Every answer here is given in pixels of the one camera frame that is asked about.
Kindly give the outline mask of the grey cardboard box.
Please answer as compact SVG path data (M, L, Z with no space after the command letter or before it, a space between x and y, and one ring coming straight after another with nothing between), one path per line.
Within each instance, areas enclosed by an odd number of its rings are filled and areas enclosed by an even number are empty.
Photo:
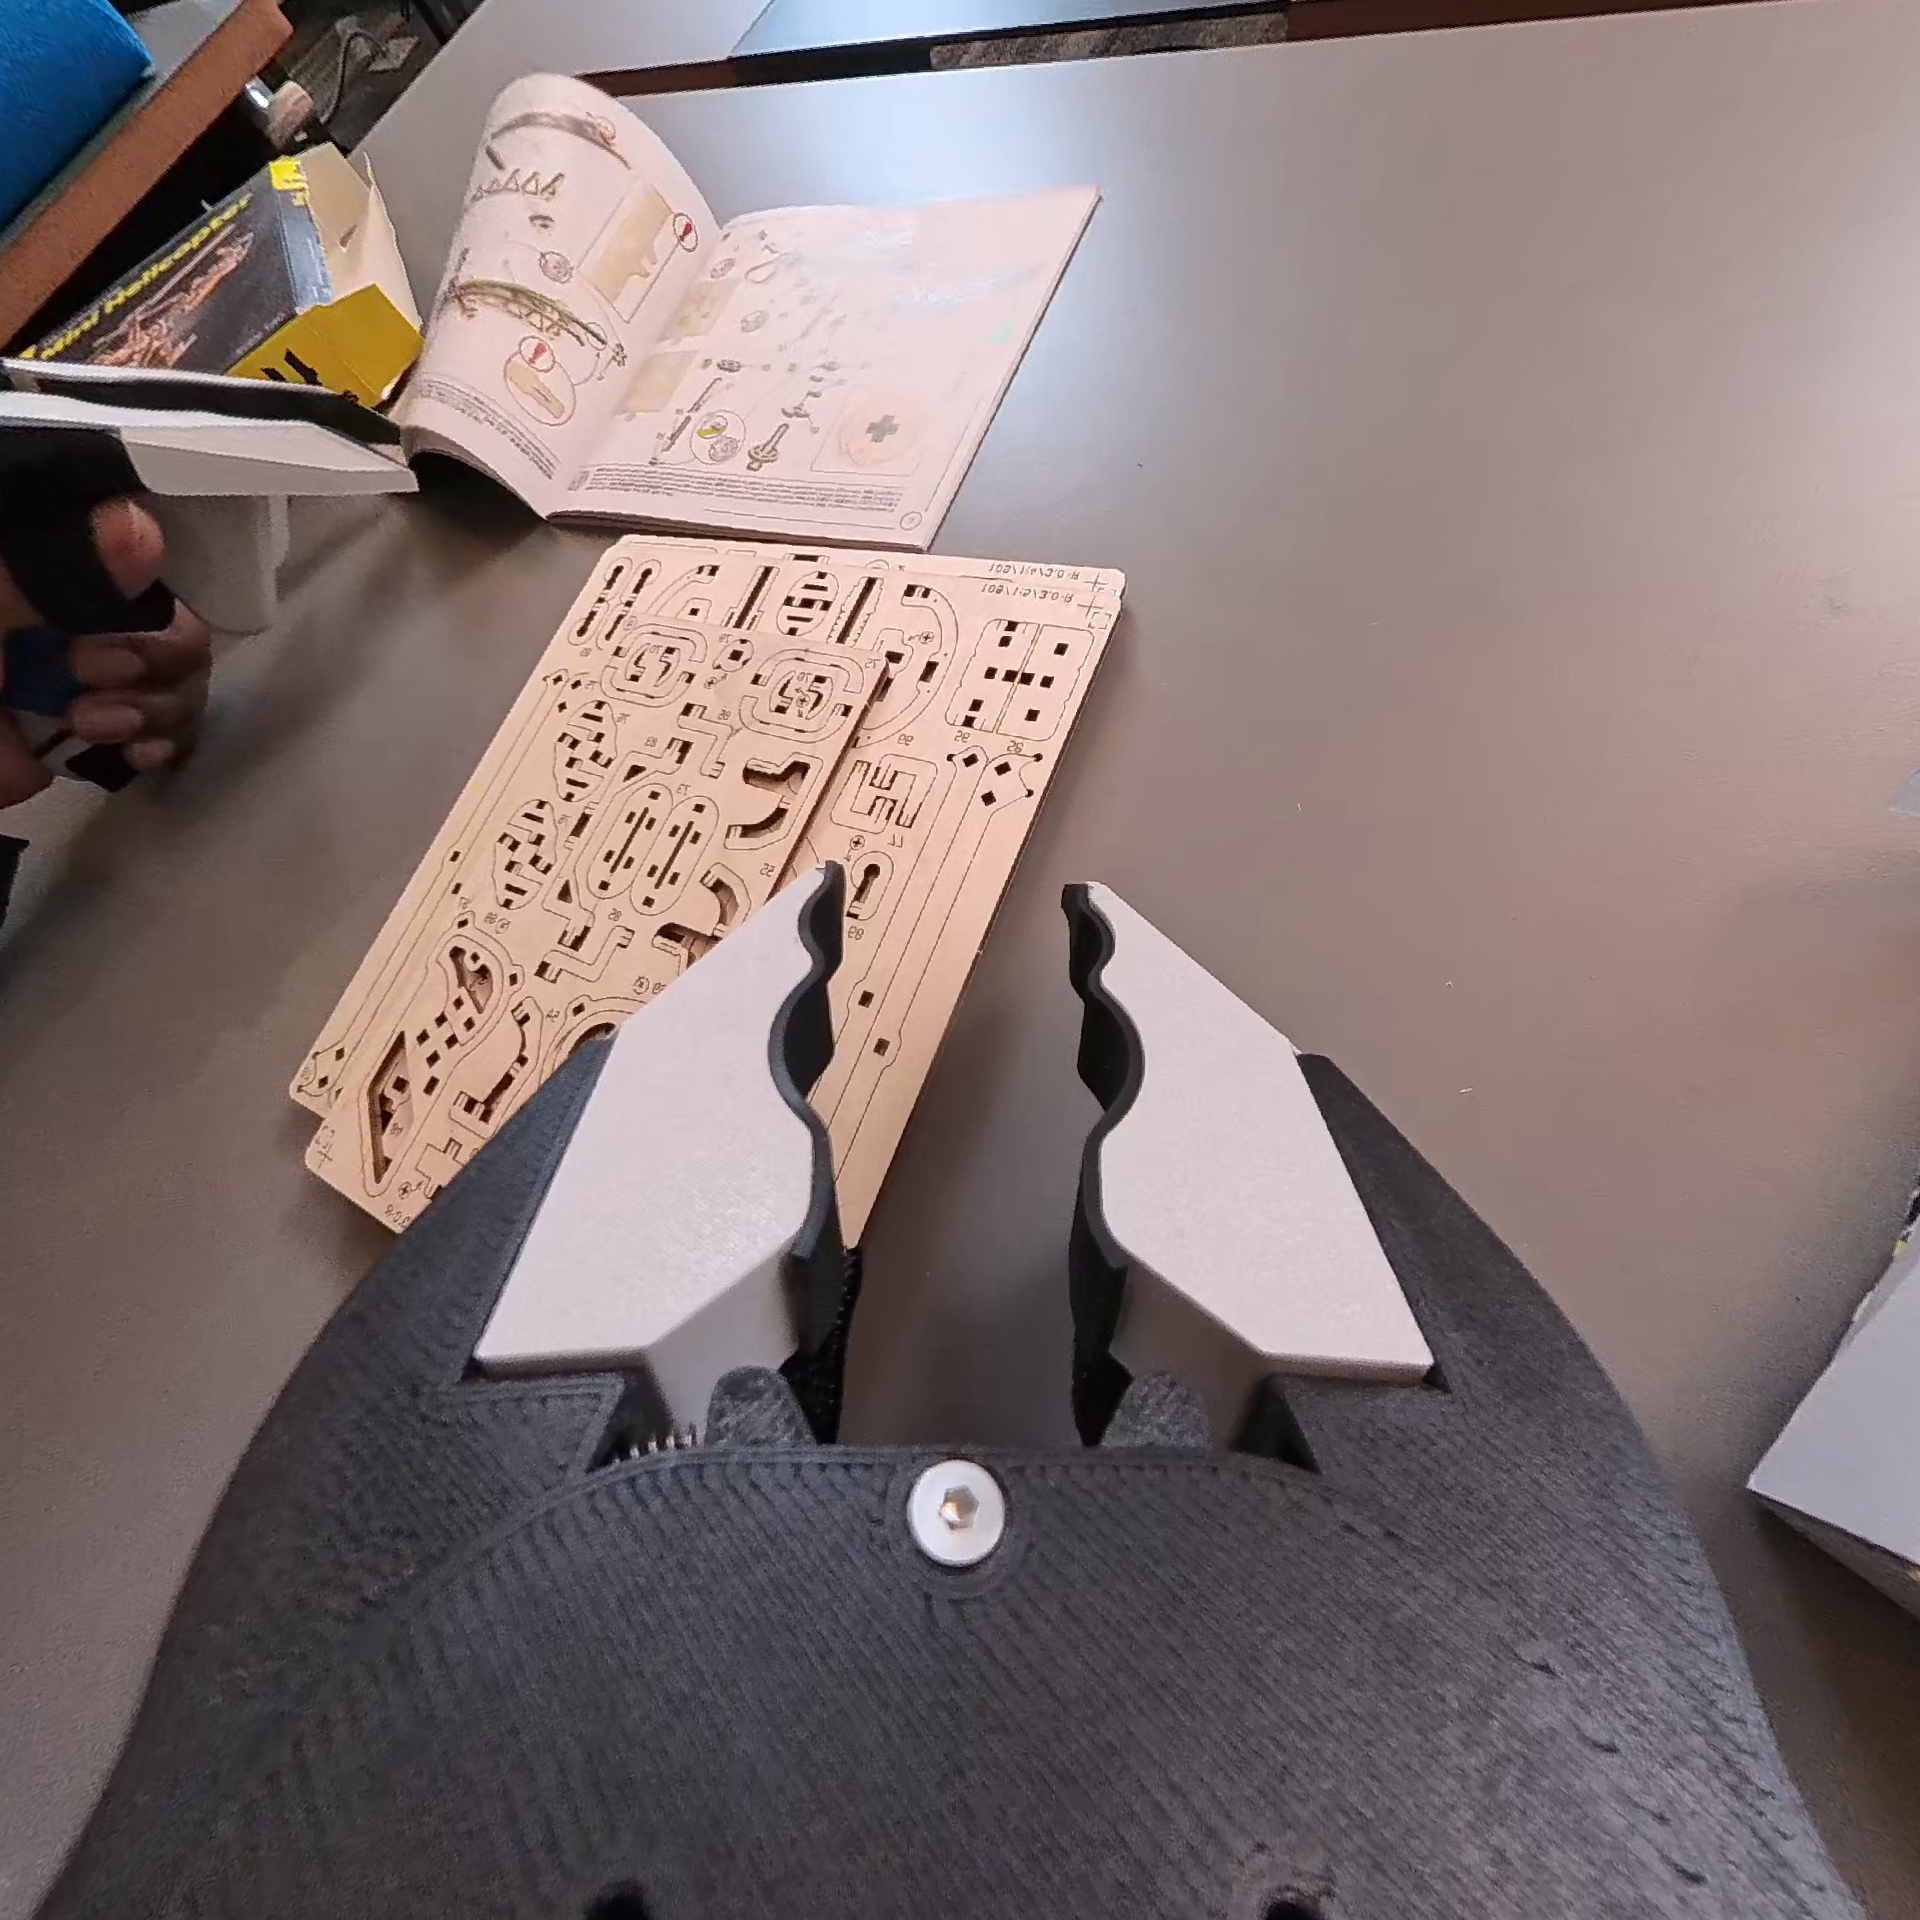
M1746 1491L1917 1618L1917 1192L1881 1279Z

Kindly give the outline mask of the grey desk with black panel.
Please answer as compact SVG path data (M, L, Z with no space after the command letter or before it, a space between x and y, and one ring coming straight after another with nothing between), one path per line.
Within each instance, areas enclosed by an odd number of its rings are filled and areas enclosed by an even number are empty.
M459 26L406 92L492 103L523 75L612 91L900 75L992 60L1098 60L1263 43L1286 5L421 5Z

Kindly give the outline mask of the person's left hand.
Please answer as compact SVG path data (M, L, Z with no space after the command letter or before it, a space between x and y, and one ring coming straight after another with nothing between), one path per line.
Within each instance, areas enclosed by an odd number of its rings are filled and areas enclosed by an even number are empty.
M86 550L133 599L165 573L165 532L145 503L106 498L89 506ZM212 632L175 599L171 625L153 632L64 634L60 735L127 752L133 773L158 773L186 756L203 723Z

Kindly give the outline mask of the blue chair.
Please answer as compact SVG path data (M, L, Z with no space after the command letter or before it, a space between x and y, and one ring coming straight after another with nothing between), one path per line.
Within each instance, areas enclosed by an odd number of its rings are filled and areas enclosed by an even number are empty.
M3 5L3 226L148 77L116 5Z

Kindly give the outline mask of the large wooden puzzle sheet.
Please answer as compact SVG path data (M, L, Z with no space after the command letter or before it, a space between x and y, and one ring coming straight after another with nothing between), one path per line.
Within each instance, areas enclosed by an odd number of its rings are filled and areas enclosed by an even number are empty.
M1115 570L623 537L548 634L712 620L887 662L780 875L842 862L849 880L835 1053L813 1090L849 1241L869 1230L1120 609Z

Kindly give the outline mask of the brown wooden board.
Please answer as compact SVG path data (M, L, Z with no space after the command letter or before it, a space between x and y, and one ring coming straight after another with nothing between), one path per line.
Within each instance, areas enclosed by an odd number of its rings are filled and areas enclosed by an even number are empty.
M3 341L73 278L289 37L280 5L158 5L133 10L131 26L153 69L3 226Z

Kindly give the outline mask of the instruction booklet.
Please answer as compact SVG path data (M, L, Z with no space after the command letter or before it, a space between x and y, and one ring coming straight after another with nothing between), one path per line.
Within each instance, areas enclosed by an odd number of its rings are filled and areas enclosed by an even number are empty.
M925 553L1094 205L722 223L631 109L520 77L391 420L539 518Z

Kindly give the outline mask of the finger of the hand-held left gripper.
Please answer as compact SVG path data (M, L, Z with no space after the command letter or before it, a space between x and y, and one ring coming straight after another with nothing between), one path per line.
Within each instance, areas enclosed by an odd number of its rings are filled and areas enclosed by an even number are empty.
M421 491L417 471L325 426L122 426L165 532L162 580L216 632L273 625L293 498Z
M349 444L406 433L361 401L305 379L3 357L3 420L145 426L190 420L313 425Z

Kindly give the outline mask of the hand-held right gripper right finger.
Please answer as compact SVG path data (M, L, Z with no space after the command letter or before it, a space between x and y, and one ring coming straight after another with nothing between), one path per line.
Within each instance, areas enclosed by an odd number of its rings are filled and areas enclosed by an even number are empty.
M1072 1422L1169 1378L1218 1447L1285 1451L1285 1378L1424 1384L1434 1347L1300 1046L1107 884L1067 884L1086 1130L1067 1232Z

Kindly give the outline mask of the small wooden puzzle sheet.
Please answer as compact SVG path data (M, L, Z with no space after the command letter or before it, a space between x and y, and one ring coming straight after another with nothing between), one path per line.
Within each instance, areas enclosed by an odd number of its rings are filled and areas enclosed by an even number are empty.
M780 888L883 675L712 620L554 638L293 1074L305 1168L406 1230Z

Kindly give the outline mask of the black and yellow puzzle box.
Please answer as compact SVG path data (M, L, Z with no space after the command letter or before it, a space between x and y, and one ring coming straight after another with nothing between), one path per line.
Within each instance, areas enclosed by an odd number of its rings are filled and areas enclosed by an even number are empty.
M381 408L421 334L378 184L313 143L273 156L16 357L289 379Z

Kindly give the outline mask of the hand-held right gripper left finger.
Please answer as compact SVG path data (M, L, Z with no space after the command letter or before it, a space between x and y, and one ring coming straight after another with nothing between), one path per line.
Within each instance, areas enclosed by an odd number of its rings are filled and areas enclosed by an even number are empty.
M842 862L802 870L615 1027L474 1341L488 1378L631 1372L692 1429L759 1364L842 1438L857 1256L813 1090L844 895Z

